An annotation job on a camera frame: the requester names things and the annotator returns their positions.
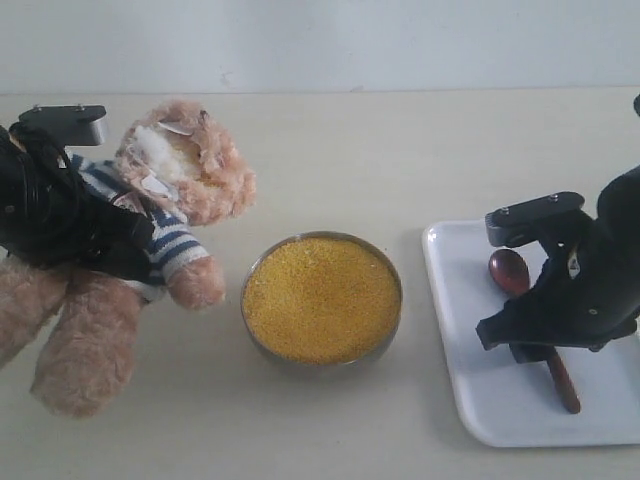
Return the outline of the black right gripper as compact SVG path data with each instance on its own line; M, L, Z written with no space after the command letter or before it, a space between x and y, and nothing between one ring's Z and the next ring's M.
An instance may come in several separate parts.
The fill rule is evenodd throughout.
M476 325L485 351L509 344L517 364L546 362L549 344L599 350L634 334L639 316L639 169L599 194L549 255L533 287Z

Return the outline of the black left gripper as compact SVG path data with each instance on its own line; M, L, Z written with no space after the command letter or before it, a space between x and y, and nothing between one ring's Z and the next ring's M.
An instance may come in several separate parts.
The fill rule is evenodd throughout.
M98 196L47 131L1 129L1 246L39 268L65 263L148 283L154 226Z

